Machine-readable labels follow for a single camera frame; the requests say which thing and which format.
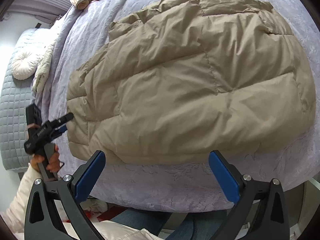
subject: lavender blanket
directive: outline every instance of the lavender blanket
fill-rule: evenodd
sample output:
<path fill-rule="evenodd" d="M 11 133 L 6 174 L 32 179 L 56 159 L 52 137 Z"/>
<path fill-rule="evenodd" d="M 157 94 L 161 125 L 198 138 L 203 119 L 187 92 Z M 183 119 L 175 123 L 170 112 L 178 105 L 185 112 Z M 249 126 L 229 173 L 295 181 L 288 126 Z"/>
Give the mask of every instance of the lavender blanket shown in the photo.
<path fill-rule="evenodd" d="M 49 79 L 43 95 L 36 95 L 43 120 L 66 113 L 66 93 L 70 74 L 108 42 L 112 21 L 157 0 L 99 0 L 84 11 L 71 8 L 53 53 Z M 315 125 L 286 149 L 269 154 L 248 154 L 230 158 L 241 173 L 256 180 L 279 178 L 284 190 L 308 180 L 320 171 L 320 33 L 299 0 L 267 0 L 289 22 L 303 45 L 317 90 Z M 67 136 L 58 138 L 61 160 L 66 165 L 60 175 L 73 173 L 83 161 L 74 158 Z M 207 163 L 185 165 L 107 165 L 92 195 L 119 205 L 168 212 L 204 212 L 229 208 Z"/>

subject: silver screw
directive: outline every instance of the silver screw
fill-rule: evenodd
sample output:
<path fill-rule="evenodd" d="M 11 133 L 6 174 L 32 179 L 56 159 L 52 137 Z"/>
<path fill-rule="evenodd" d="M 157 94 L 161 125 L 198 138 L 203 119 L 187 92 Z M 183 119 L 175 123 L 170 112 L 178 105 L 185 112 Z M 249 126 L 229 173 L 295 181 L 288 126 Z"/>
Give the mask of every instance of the silver screw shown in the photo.
<path fill-rule="evenodd" d="M 64 181 L 69 181 L 69 180 L 71 180 L 71 175 L 66 175 L 66 176 L 64 176 L 64 177 L 63 177 L 63 180 L 64 180 Z"/>
<path fill-rule="evenodd" d="M 244 174 L 244 175 L 243 175 L 243 179 L 246 180 L 246 181 L 250 181 L 252 178 L 251 178 L 250 175 Z"/>
<path fill-rule="evenodd" d="M 272 182 L 273 182 L 273 184 L 275 184 L 275 185 L 279 185 L 279 184 L 280 184 L 279 179 L 273 179 Z"/>
<path fill-rule="evenodd" d="M 35 180 L 35 184 L 36 184 L 36 185 L 39 185 L 40 183 L 41 183 L 41 179 L 36 179 L 36 180 Z"/>

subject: person's leg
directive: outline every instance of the person's leg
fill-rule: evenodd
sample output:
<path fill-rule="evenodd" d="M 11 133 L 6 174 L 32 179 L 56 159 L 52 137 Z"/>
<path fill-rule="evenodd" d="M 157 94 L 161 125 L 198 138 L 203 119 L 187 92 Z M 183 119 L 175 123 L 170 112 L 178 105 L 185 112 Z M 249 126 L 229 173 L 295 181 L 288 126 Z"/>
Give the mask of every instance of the person's leg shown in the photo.
<path fill-rule="evenodd" d="M 226 218 L 226 210 L 189 213 L 166 240 L 209 240 Z"/>
<path fill-rule="evenodd" d="M 138 230 L 145 228 L 150 233 L 157 236 L 170 216 L 171 213 L 167 212 L 129 208 L 111 219 L 111 221 Z"/>

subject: round cushion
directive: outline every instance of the round cushion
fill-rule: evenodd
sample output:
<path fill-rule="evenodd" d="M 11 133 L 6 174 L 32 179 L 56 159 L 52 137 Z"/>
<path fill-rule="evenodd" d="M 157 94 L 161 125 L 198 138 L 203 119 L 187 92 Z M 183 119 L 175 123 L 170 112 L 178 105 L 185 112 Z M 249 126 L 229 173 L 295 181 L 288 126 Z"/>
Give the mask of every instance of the round cushion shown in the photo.
<path fill-rule="evenodd" d="M 19 80 L 31 77 L 36 71 L 40 54 L 34 48 L 23 48 L 14 56 L 11 63 L 12 76 Z"/>

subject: cream sleeve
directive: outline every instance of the cream sleeve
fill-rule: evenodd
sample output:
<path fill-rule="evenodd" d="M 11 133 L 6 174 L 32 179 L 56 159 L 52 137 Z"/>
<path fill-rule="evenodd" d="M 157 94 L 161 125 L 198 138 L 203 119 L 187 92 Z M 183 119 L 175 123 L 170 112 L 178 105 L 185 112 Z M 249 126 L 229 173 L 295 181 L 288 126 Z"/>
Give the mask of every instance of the cream sleeve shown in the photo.
<path fill-rule="evenodd" d="M 0 213 L 12 233 L 22 233 L 24 231 L 24 220 L 31 188 L 33 182 L 41 177 L 41 174 L 35 171 L 29 164 L 29 168 L 20 182 L 17 195 L 14 197 L 9 208 L 5 212 Z"/>

